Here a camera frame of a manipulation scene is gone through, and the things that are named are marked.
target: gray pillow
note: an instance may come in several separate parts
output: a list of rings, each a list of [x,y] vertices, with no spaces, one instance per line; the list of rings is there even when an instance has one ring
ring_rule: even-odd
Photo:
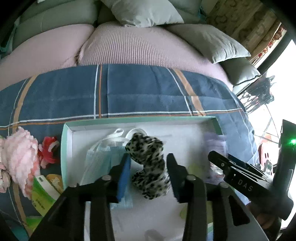
[[[178,13],[181,15],[184,23],[200,23],[200,17],[198,17],[197,15],[193,15],[191,13],[188,13],[186,11],[183,11],[181,9],[176,8],[176,10],[178,11]]]
[[[56,7],[58,5],[71,2],[73,0],[47,0],[41,3],[37,3],[37,1],[33,2],[31,6],[22,14],[20,22],[24,22],[27,19],[36,16],[39,13],[42,13],[48,9]]]
[[[102,0],[123,25],[152,27],[154,25],[184,23],[168,0]]]
[[[251,56],[239,42],[211,25],[178,24],[167,27],[167,30],[186,40],[213,64]]]
[[[95,0],[75,0],[27,19],[15,31],[13,49],[29,38],[54,28],[79,23],[94,24],[98,19],[97,3]]]
[[[246,58],[232,58],[220,62],[231,84],[254,82],[261,74]]]
[[[169,0],[175,8],[181,9],[193,15],[198,14],[202,0]]]

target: blue plaid blanket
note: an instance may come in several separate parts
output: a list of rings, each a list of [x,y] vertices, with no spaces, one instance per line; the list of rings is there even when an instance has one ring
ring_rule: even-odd
[[[243,105],[223,82],[202,74],[132,64],[79,66],[16,83],[0,91],[0,100],[4,137],[22,126],[39,142],[45,136],[60,138],[65,122],[80,119],[215,116],[228,152],[248,163],[259,160]],[[60,173],[60,167],[41,172]],[[0,197],[0,209],[17,220],[38,215],[13,187]]]

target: metal screw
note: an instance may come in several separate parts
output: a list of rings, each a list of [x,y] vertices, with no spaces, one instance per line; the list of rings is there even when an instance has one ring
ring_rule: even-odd
[[[111,180],[111,176],[110,175],[104,175],[104,176],[102,176],[102,180],[103,181],[110,181]]]
[[[194,175],[187,175],[186,179],[188,181],[195,181],[196,180],[196,176],[194,176]]]
[[[221,182],[220,186],[223,187],[223,188],[228,188],[229,187],[228,183],[226,183],[226,182]]]

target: pillow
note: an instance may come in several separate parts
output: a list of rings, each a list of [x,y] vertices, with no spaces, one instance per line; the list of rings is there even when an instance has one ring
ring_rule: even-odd
[[[47,0],[41,3],[37,1],[33,2],[32,5],[28,7],[28,9],[22,14],[20,18],[20,22],[24,22],[27,19],[34,17],[35,15],[42,13],[48,9],[61,5],[63,3],[71,2],[73,0]]]
[[[213,64],[251,56],[239,42],[211,25],[181,24],[169,26],[167,30],[186,40]]]
[[[76,24],[28,39],[1,59],[0,91],[35,74],[76,66],[76,56],[93,31],[92,25]]]
[[[154,25],[184,23],[168,0],[102,0],[123,25],[152,27]]]
[[[197,15],[193,15],[191,13],[188,13],[186,11],[183,11],[181,9],[176,8],[176,10],[178,11],[178,13],[181,15],[184,23],[200,23],[200,17]]]
[[[111,22],[111,21],[116,21],[116,18],[114,17],[111,10],[107,8],[105,4],[102,4],[102,7],[99,11],[98,24]]]
[[[27,19],[15,31],[13,49],[27,39],[47,30],[72,24],[96,23],[100,4],[101,2],[95,0],[75,0],[58,5]]]
[[[233,88],[221,65],[212,64],[184,40],[159,26],[131,28],[117,21],[99,25],[79,53],[78,65],[92,64],[143,64],[186,70],[219,79]]]
[[[229,81],[239,85],[247,81],[254,82],[261,74],[246,58],[232,58],[220,62]]]
[[[175,8],[191,13],[198,14],[202,0],[169,0]]]

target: white pillow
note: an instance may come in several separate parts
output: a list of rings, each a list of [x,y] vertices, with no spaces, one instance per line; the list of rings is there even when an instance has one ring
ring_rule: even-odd
[[[152,27],[184,23],[168,0],[102,0],[122,25]]]
[[[212,25],[178,24],[167,27],[167,30],[186,40],[213,64],[251,56],[239,42]]]
[[[76,56],[93,32],[92,25],[75,24],[26,40],[0,61],[0,90],[36,74],[76,66]]]

